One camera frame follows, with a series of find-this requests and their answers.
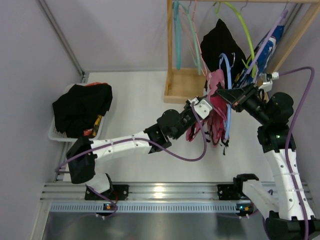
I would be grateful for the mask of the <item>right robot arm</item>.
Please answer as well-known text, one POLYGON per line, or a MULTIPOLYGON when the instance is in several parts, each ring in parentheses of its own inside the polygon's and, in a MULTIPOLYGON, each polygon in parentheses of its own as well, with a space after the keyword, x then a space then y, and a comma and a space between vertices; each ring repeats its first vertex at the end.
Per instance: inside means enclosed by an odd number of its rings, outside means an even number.
POLYGON ((271 168, 277 198, 254 175, 237 176, 242 181, 241 193, 261 213, 271 240, 311 240, 320 235, 320 220, 306 199, 297 167, 296 144, 288 126, 294 101, 284 92, 265 101, 260 91, 254 84, 236 88, 231 105, 236 112, 246 111, 261 124, 257 138, 271 168))

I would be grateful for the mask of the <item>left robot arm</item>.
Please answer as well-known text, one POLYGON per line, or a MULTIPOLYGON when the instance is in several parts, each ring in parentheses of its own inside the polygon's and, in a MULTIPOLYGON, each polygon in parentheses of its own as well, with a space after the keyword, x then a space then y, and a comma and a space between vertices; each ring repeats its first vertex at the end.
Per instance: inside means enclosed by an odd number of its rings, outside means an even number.
POLYGON ((205 96, 196 96, 186 101, 181 112, 166 110, 152 126, 130 136, 106 140, 91 140, 88 136, 79 137, 66 154, 71 183, 85 184, 90 190, 110 193, 113 184, 110 176, 103 171, 103 164, 139 154, 154 154, 167 151, 170 140, 177 140, 187 134, 192 141, 198 132, 204 132, 204 124, 213 121, 214 115, 221 117, 217 124, 220 140, 228 144, 232 106, 215 90, 205 96))

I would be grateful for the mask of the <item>lime green hanger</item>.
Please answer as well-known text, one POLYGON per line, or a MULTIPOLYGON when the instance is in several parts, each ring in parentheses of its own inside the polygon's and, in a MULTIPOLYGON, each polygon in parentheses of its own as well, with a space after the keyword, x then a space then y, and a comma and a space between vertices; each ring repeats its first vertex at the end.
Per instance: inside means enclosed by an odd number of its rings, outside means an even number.
POLYGON ((219 15, 219 10, 220 10, 220 5, 221 4, 225 4, 226 6, 228 6, 232 11, 233 13, 238 17, 238 20, 239 22, 241 23, 242 25, 242 28, 244 30, 244 33, 245 33, 245 36, 246 36, 246 39, 247 39, 247 43, 248 43, 248 46, 249 46, 249 49, 250 49, 250 57, 248 58, 248 60, 246 62, 243 62, 244 66, 246 67, 246 69, 249 71, 249 74, 251 75, 251 77, 254 77, 255 76, 255 73, 257 71, 257 67, 256 66, 253 66, 252 67, 252 70, 249 70, 249 61, 251 61, 251 63, 253 63, 253 60, 255 58, 255 51, 254 51, 254 48, 253 48, 253 43, 252 43, 252 39, 251 39, 251 35, 249 33, 249 30, 248 30, 248 27, 247 27, 247 24, 245 23, 243 17, 242 17, 242 14, 240 11, 238 11, 231 3, 229 2, 226 2, 226 1, 222 1, 222 2, 215 2, 213 5, 215 6, 216 4, 218 4, 218 7, 215 9, 215 14, 218 16, 219 15))

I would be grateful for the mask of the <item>pink camouflage trousers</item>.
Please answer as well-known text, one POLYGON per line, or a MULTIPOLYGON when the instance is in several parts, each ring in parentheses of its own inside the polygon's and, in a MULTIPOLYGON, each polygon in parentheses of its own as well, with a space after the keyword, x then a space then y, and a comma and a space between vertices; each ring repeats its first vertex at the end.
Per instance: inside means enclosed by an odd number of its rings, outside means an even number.
POLYGON ((227 103, 216 94, 219 87, 225 87, 224 72, 221 69, 208 73, 206 77, 203 94, 210 100, 213 110, 201 123, 208 143, 212 143, 214 147, 221 145, 227 148, 229 146, 229 135, 225 124, 228 120, 228 107, 227 103))

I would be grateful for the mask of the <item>black trousers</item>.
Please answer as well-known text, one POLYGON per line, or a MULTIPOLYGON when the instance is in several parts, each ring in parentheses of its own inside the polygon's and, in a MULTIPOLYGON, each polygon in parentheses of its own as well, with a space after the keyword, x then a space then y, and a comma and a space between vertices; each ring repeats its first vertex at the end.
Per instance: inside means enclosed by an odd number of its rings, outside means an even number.
POLYGON ((231 77, 236 79, 244 69, 243 61, 246 56, 234 40, 227 25, 219 19, 215 27, 203 37, 200 43, 202 58, 210 72, 219 68, 220 55, 225 54, 229 63, 233 66, 231 77))

